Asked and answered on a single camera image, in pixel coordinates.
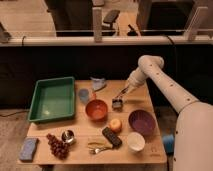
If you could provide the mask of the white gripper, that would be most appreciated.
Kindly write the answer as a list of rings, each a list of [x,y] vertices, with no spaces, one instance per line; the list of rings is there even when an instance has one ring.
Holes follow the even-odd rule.
[[[146,80],[146,76],[140,70],[134,70],[127,79],[127,86],[120,93],[120,99],[124,99],[129,93],[141,87]]]

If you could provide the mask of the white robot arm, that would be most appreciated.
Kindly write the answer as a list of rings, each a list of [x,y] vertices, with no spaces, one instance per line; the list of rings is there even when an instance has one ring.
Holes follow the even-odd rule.
[[[213,171],[213,105],[200,101],[162,71],[160,56],[143,55],[129,75],[130,93],[150,78],[179,114],[176,123],[173,171]]]

